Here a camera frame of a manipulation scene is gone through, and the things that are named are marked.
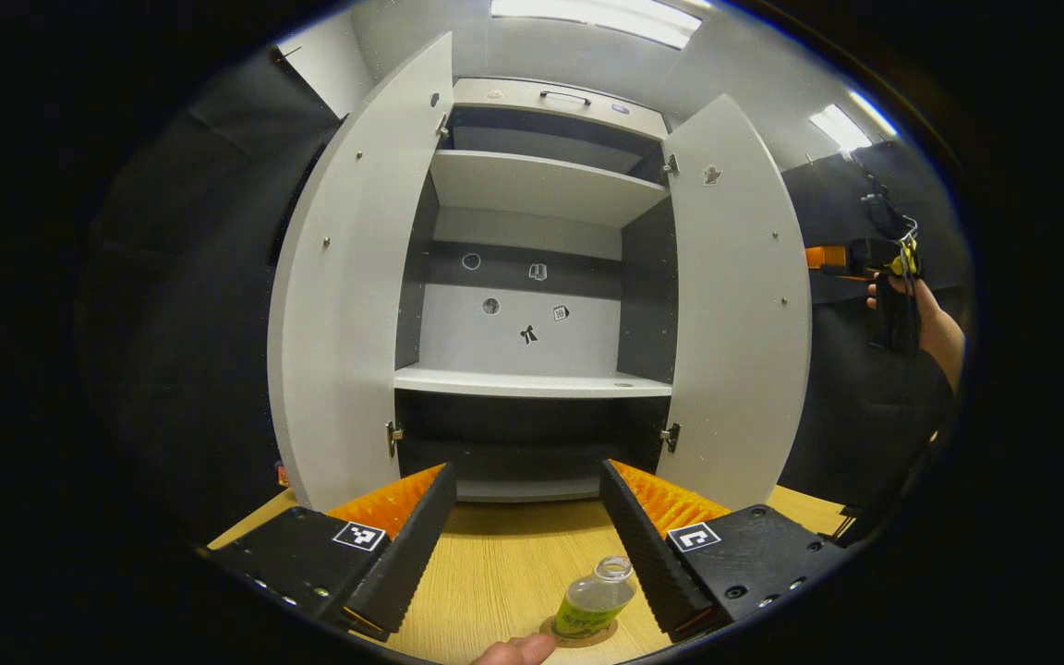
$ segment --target fluorescent light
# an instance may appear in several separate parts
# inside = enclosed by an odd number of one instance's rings
[[[857,93],[849,93],[848,96],[851,97],[852,100],[857,102],[857,105],[861,106],[861,109],[864,110],[866,114],[869,114],[869,117],[872,118],[874,122],[878,123],[878,127],[881,128],[881,131],[884,131],[890,136],[898,135],[898,131],[894,129],[894,126],[890,124],[890,121],[885,119],[885,116],[881,115],[881,111],[875,109],[874,105],[870,104],[868,100],[866,100],[864,97],[861,97]]]
[[[559,18],[608,27],[683,49],[700,18],[655,0],[491,0],[492,17]]]
[[[839,149],[845,152],[872,146],[869,137],[836,104],[829,104],[822,113],[815,114],[810,119],[811,124],[822,130],[824,134],[835,140],[836,146],[839,146]]]

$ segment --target cabinet handle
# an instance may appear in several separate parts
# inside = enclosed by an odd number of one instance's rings
[[[573,100],[585,101],[585,105],[586,106],[591,105],[591,101],[588,101],[587,98],[582,97],[580,95],[570,95],[569,93],[558,93],[555,89],[542,89],[542,92],[541,92],[541,98],[542,98],[542,100],[543,100],[543,98],[548,97],[549,95],[559,95],[559,96],[562,96],[562,97],[572,97]]]

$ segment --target open cabinet door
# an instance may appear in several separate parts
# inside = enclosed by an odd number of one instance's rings
[[[811,295],[795,207],[769,151],[725,95],[663,139],[676,212],[679,326],[658,475],[730,510],[765,502],[795,440]]]
[[[269,405],[307,508],[330,510],[397,480],[387,433],[397,302],[417,199],[453,102],[447,33],[367,95],[290,219],[269,304]]]

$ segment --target finger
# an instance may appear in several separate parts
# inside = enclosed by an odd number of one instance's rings
[[[532,633],[527,638],[516,641],[515,646],[523,656],[522,665],[541,665],[556,649],[556,638],[544,633]]]
[[[478,660],[470,662],[470,665],[525,665],[525,661],[520,649],[514,644],[497,641]]]
[[[905,279],[899,275],[890,276],[890,285],[894,287],[899,294],[904,294],[905,292]]]

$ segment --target table surface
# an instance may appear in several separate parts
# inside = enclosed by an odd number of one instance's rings
[[[830,534],[844,520],[839,504],[785,487],[775,487],[766,502],[816,533]],[[207,547],[223,547],[297,504],[293,489],[284,489]],[[447,518],[401,632],[388,638],[387,647],[427,661],[468,664],[495,641],[534,632],[556,611],[565,586],[591,572],[602,556],[625,552],[599,500],[460,502]],[[559,648],[546,665],[622,662],[670,644],[642,593],[618,622],[612,638],[587,648]]]

